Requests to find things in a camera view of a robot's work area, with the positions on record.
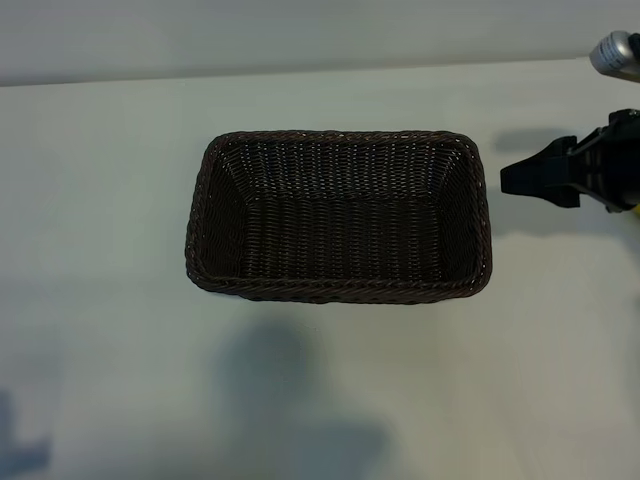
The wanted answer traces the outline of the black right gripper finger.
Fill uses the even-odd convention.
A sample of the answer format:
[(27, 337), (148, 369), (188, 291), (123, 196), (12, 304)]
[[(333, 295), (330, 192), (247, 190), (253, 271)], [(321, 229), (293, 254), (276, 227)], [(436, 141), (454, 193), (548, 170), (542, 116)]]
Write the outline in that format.
[(576, 136), (553, 140), (533, 156), (501, 170), (502, 182), (566, 182), (569, 175), (569, 154), (577, 145)]
[(538, 171), (502, 169), (501, 191), (508, 195), (545, 200), (558, 207), (579, 207), (580, 195), (570, 186), (551, 185)]

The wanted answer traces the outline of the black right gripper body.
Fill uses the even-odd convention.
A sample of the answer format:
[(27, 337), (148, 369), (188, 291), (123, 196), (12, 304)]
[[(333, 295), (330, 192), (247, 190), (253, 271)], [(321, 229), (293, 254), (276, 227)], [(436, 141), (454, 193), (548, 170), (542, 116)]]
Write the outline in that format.
[(608, 212), (625, 212), (639, 206), (639, 111), (619, 110), (608, 120), (571, 150), (572, 185)]

